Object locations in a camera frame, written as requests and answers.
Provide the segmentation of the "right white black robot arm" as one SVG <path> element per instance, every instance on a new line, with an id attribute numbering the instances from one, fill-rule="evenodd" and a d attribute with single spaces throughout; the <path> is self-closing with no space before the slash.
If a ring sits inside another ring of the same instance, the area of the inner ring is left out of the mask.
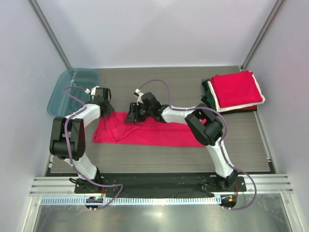
<path id="1" fill-rule="evenodd" d="M 151 117 L 161 123 L 180 123 L 187 125 L 194 138 L 205 146 L 215 166 L 218 187 L 229 191 L 238 176 L 224 145 L 226 122 L 221 114 L 199 104 L 192 108 L 161 104 L 154 94 L 135 93 L 138 99 L 129 106 L 126 123 L 144 122 Z"/>

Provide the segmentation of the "dark green t-shirt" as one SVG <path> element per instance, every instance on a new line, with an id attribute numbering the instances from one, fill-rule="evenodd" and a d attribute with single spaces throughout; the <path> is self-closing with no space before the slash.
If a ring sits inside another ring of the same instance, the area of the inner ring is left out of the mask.
<path id="1" fill-rule="evenodd" d="M 205 92 L 205 94 L 203 95 L 203 97 L 201 98 L 201 101 L 207 105 L 209 108 L 216 110 L 216 104 L 215 104 L 215 100 L 214 97 L 211 93 L 210 90 L 207 90 Z"/>

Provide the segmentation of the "dark red t-shirt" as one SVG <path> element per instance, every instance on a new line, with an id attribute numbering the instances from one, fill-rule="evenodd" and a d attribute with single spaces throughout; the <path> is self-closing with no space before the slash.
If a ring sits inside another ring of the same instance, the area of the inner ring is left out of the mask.
<path id="1" fill-rule="evenodd" d="M 240 111 L 257 111 L 257 106 L 247 106 L 239 109 Z"/>

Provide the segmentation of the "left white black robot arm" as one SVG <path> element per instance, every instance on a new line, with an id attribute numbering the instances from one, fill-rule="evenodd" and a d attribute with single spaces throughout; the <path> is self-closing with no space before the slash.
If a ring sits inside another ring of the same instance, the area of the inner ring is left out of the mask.
<path id="1" fill-rule="evenodd" d="M 85 103 L 68 93 L 69 89 L 81 89 L 90 96 Z M 66 87 L 64 94 L 82 104 L 82 107 L 65 117 L 55 117 L 52 124 L 49 150 L 51 155 L 69 164 L 81 181 L 93 193 L 102 189 L 100 171 L 88 158 L 85 147 L 85 128 L 94 120 L 109 116 L 114 112 L 111 105 L 112 94 L 109 88 Z"/>

